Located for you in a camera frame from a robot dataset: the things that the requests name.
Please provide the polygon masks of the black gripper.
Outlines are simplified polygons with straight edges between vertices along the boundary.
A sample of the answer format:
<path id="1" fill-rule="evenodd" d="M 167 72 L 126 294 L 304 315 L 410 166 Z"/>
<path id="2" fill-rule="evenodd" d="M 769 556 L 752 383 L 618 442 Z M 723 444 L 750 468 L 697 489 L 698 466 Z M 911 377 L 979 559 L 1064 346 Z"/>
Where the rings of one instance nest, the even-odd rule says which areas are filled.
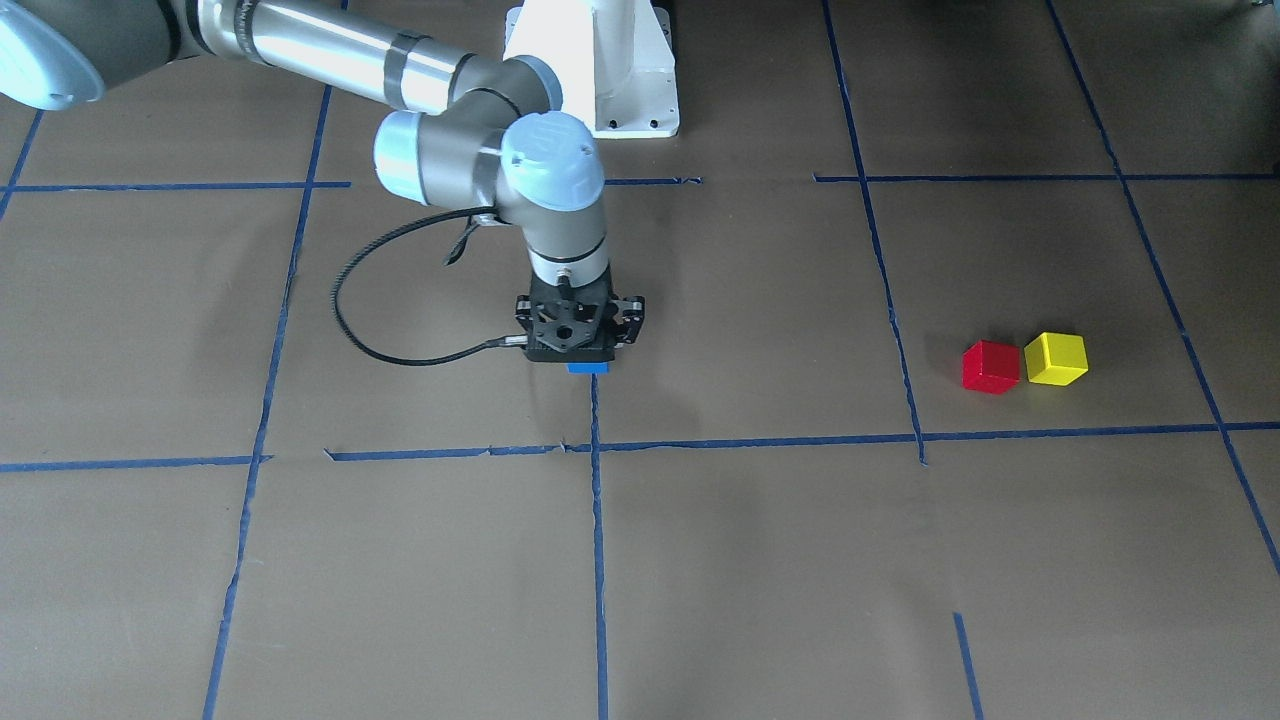
<path id="1" fill-rule="evenodd" d="M 515 306 L 531 363 L 608 363 L 618 346 L 636 342 L 645 316 L 646 300 L 617 296 L 609 275 L 581 286 L 568 275 L 552 284 L 535 275 Z"/>

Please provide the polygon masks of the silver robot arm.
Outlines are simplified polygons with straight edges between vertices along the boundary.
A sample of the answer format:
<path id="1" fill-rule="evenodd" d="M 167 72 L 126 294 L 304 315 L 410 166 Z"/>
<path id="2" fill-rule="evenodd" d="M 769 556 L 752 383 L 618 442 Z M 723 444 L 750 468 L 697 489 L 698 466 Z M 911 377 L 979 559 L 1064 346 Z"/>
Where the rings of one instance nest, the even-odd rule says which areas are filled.
<path id="1" fill-rule="evenodd" d="M 431 36 L 319 1 L 5 1 L 3 94 L 60 111 L 200 54 L 288 70 L 389 109 L 374 145 L 383 187 L 436 208 L 367 243 L 339 270 L 332 314 L 346 338 L 383 363 L 413 360 L 361 341 L 340 306 L 352 272 L 408 233 L 463 219 L 457 263 L 483 225 L 518 228 L 531 264 L 517 299 L 521 332 L 480 350 L 520 348 L 534 363 L 608 363 L 632 345 L 643 297 L 614 292 L 605 173 L 591 131 L 563 111 L 543 59 L 493 61 Z"/>

